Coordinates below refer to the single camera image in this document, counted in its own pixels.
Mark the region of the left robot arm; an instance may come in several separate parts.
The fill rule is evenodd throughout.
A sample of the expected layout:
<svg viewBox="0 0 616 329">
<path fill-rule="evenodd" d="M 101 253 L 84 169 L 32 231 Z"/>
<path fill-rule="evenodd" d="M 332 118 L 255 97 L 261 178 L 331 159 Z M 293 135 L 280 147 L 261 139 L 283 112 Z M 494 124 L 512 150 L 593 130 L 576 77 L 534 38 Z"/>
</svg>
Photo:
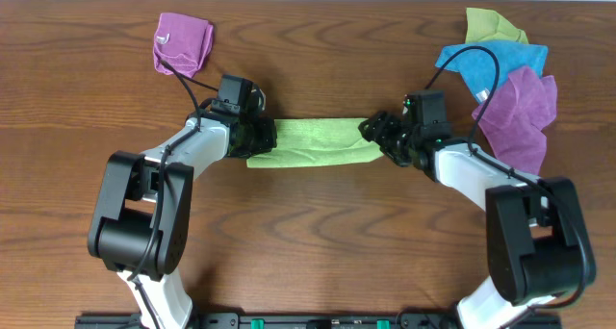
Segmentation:
<svg viewBox="0 0 616 329">
<path fill-rule="evenodd" d="M 183 128 L 141 153 L 107 161 L 88 251 L 130 288 L 139 312 L 83 315 L 78 328 L 198 328 L 201 315 L 178 269 L 191 216 L 194 181 L 225 158 L 248 159 L 276 145 L 266 96 L 245 78 L 225 74 L 216 95 L 195 101 Z"/>
</svg>

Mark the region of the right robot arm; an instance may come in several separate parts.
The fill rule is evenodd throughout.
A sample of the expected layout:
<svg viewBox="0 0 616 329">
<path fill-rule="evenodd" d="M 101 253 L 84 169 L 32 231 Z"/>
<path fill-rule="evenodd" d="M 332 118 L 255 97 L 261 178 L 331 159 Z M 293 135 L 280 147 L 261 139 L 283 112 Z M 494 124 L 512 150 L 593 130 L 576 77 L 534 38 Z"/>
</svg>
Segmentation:
<svg viewBox="0 0 616 329">
<path fill-rule="evenodd" d="M 410 93 L 402 116 L 381 111 L 358 129 L 396 165 L 415 167 L 486 214 L 489 276 L 444 327 L 513 328 L 539 310 L 573 305 L 595 281 L 573 182 L 520 172 L 455 137 L 441 91 Z"/>
</svg>

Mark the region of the light green cloth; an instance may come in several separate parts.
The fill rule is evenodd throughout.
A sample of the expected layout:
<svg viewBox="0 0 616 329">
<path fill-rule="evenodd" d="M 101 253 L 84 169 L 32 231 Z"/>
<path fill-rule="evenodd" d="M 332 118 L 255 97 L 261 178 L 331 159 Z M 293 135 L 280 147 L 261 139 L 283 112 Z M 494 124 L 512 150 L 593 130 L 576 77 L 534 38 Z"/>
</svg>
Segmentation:
<svg viewBox="0 0 616 329">
<path fill-rule="evenodd" d="M 296 168 L 370 163 L 383 156 L 366 141 L 359 124 L 364 118 L 276 119 L 276 147 L 251 156 L 248 168 Z"/>
</svg>

